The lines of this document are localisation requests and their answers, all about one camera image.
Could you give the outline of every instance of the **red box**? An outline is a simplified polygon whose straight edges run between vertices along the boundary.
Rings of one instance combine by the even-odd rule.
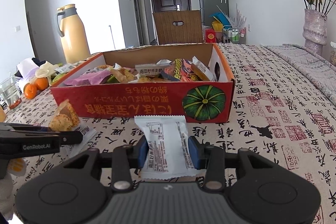
[[[65,86],[99,65],[134,68],[161,59],[198,60],[209,66],[218,82],[156,82]],[[217,44],[149,46],[101,52],[73,69],[51,87],[59,105],[69,99],[80,117],[111,118],[136,115],[185,115],[187,122],[227,122],[234,94],[233,73]]]
[[[214,29],[205,30],[205,41],[206,43],[216,43],[216,32]]]

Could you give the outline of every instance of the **thermos handle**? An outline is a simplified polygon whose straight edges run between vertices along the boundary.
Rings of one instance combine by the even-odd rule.
[[[58,34],[59,34],[60,37],[64,37],[64,33],[59,28],[58,17],[62,16],[64,14],[65,14],[65,12],[59,12],[59,13],[56,14],[56,18],[55,18],[55,21],[56,21],[56,30],[57,30],[57,32],[58,32]]]

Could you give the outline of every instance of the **pumpkin picture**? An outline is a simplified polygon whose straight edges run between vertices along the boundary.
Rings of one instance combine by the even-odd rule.
[[[201,85],[188,91],[182,100],[182,106],[187,116],[202,122],[221,114],[225,102],[223,90],[212,85]]]

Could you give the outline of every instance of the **pink snack wrapper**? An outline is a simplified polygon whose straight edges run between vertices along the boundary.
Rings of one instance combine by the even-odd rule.
[[[78,78],[66,80],[64,82],[65,85],[72,85],[72,86],[78,86],[78,85],[99,85],[101,82],[111,75],[112,73],[109,70],[102,70],[98,72],[91,72],[86,73]]]

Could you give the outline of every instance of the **wooden chair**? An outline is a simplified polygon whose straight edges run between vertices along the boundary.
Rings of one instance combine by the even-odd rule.
[[[203,43],[200,11],[159,12],[153,16],[159,45]]]

